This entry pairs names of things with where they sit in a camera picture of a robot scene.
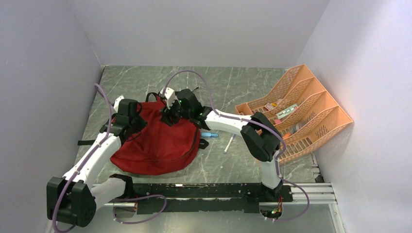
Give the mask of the blue highlighter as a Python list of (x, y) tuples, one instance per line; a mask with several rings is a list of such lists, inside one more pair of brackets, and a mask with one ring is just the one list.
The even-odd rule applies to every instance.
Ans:
[(217, 138), (219, 137), (218, 133), (211, 133), (211, 132), (201, 132), (202, 138)]

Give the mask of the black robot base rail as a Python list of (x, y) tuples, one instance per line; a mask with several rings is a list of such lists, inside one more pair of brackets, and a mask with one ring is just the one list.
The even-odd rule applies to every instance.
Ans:
[(136, 209), (137, 214), (164, 212), (242, 211), (273, 217), (286, 205), (336, 204), (329, 183), (301, 183), (298, 187), (282, 185), (277, 196), (267, 194), (259, 183), (136, 183), (138, 197), (149, 199), (114, 201), (106, 207)]

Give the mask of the white green ruler case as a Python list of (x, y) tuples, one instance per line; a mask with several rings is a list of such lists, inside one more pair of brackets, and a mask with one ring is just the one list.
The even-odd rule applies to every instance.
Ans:
[(284, 118), (286, 118), (287, 116), (289, 116), (290, 114), (292, 114), (292, 113), (297, 109), (297, 107), (298, 107), (297, 104), (293, 104), (293, 105), (291, 105), (291, 106), (289, 106), (289, 107), (281, 110), (280, 112), (278, 112), (278, 113), (276, 114), (276, 117), (277, 117), (278, 119), (284, 119)]

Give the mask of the blue white marker pen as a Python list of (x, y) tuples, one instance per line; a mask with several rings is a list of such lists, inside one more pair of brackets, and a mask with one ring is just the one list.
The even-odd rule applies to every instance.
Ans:
[(229, 148), (230, 148), (231, 144), (233, 143), (235, 137), (236, 137), (235, 134), (232, 134), (232, 135), (231, 135), (231, 137), (230, 137), (230, 139), (229, 139), (229, 142), (228, 142), (228, 144), (226, 145), (226, 147), (225, 147), (225, 149), (224, 149), (224, 151), (223, 151), (224, 154), (226, 154), (226, 153), (229, 151)]

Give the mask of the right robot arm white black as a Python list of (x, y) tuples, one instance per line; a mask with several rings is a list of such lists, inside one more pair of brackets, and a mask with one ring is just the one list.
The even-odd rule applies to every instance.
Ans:
[(185, 119), (199, 129), (225, 131), (240, 136), (250, 154), (260, 162), (262, 190), (277, 196), (283, 185), (278, 157), (281, 152), (281, 135), (263, 113), (253, 115), (229, 114), (202, 105), (189, 89), (174, 91), (163, 88), (160, 98), (165, 106), (161, 121), (169, 126)]

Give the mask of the red student backpack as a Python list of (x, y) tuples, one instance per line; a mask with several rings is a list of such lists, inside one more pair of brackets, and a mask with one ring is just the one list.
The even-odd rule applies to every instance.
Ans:
[(187, 120), (171, 127), (161, 122), (165, 103), (158, 94), (154, 96), (155, 101), (141, 103), (139, 115), (147, 122), (146, 127), (132, 135), (109, 160), (124, 172), (162, 175), (179, 171), (208, 145), (199, 129)]

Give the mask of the orange plastic desk organizer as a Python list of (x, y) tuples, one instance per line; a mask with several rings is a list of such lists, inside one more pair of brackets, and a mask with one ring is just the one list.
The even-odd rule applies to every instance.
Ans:
[[(292, 114), (276, 117), (293, 104), (298, 107)], [(235, 111), (241, 115), (261, 112), (274, 124), (286, 143), (281, 163), (319, 149), (353, 122), (305, 64), (289, 68), (266, 96), (239, 104)]]

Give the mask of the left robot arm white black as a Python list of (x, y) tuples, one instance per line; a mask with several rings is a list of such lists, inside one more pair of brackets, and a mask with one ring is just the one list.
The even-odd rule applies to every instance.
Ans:
[(119, 97), (114, 108), (116, 112), (102, 126), (87, 154), (63, 177), (53, 177), (47, 183), (47, 218), (54, 227), (57, 222), (85, 227), (106, 203), (136, 196), (132, 178), (126, 175), (114, 174), (93, 185), (110, 158), (147, 125), (139, 115), (140, 102)]

